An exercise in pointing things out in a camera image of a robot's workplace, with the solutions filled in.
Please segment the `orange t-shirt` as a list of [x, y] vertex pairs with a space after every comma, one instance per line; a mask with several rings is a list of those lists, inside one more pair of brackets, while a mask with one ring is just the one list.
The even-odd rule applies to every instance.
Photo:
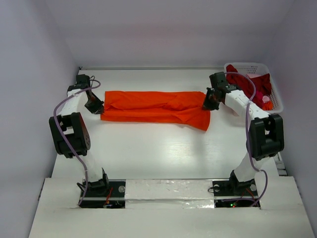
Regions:
[[200, 91], [106, 91], [100, 118], [112, 122], [173, 123], [207, 131], [211, 113]]

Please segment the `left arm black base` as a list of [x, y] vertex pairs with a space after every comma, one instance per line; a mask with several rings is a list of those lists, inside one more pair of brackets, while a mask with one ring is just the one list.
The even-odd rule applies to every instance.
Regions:
[[108, 187], [100, 179], [95, 182], [88, 182], [88, 190], [81, 208], [125, 208], [125, 187], [126, 180], [110, 180]]

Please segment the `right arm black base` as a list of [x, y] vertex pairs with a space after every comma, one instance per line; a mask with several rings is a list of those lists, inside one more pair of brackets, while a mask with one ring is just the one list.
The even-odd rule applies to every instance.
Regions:
[[244, 207], [258, 207], [258, 192], [254, 180], [247, 187], [234, 190], [231, 187], [229, 180], [213, 180], [212, 186], [208, 192], [213, 194], [215, 208], [244, 208]]

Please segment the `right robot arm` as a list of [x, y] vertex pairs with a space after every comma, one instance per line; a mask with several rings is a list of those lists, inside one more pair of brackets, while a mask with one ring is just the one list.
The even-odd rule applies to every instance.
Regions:
[[230, 84], [227, 75], [227, 72], [210, 75], [211, 87], [207, 89], [203, 108], [214, 111], [224, 104], [237, 115], [245, 117], [247, 154], [231, 172], [225, 185], [226, 190], [240, 194], [252, 184], [264, 163], [284, 149], [284, 127], [280, 115], [272, 115], [253, 102], [257, 90], [249, 77], [241, 75], [252, 86], [251, 97], [247, 97], [237, 85]]

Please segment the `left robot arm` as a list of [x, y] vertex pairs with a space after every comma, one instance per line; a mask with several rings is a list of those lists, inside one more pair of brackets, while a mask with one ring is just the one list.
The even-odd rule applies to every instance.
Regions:
[[88, 166], [81, 156], [87, 156], [91, 148], [91, 140], [80, 113], [80, 106], [84, 106], [91, 114], [101, 115], [104, 112], [104, 101], [93, 93], [93, 89], [100, 87], [101, 83], [95, 78], [85, 74], [76, 76], [75, 84], [67, 89], [67, 97], [53, 110], [53, 116], [49, 118], [49, 126], [53, 137], [55, 150], [66, 158], [76, 158], [84, 169], [84, 181], [78, 186], [84, 191], [94, 191], [99, 196], [109, 192], [109, 180], [102, 170], [102, 178], [94, 182], [87, 181]]

